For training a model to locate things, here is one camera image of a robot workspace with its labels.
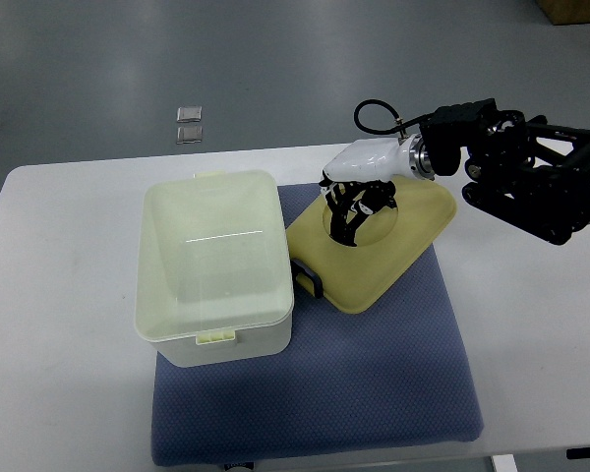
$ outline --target white table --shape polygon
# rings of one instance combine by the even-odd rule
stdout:
[[[14,170],[0,195],[0,471],[156,470],[155,351],[133,327],[146,188],[215,169],[315,182],[344,147]],[[467,205],[467,181],[463,172],[438,178],[458,213],[435,246],[485,420],[481,437],[268,460],[258,470],[590,445],[590,227],[554,247]]]

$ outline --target plastic storage box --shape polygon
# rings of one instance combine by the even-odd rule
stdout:
[[[275,354],[290,341],[293,285],[273,178],[196,176],[148,189],[136,330],[172,364]]]

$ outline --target concrete floor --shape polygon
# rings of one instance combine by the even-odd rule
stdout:
[[[370,97],[407,118],[494,97],[590,128],[590,25],[553,27],[533,0],[0,1],[0,189],[21,165],[352,142]],[[178,146],[188,104],[204,140]],[[565,451],[517,459],[590,471]]]

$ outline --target blue cushion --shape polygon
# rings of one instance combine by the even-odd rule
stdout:
[[[279,194],[288,225],[319,187]],[[482,429],[432,246],[360,315],[296,285],[292,338],[279,354],[187,369],[157,356],[157,465],[470,442]]]

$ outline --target yellow tray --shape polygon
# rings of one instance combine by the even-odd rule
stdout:
[[[327,234],[330,210],[319,196],[286,229],[291,259],[299,259],[324,284],[324,296],[341,312],[370,308],[443,231],[456,213],[444,187],[428,180],[393,179],[397,208],[370,216],[357,231],[357,247]],[[310,293],[312,282],[297,281]]]

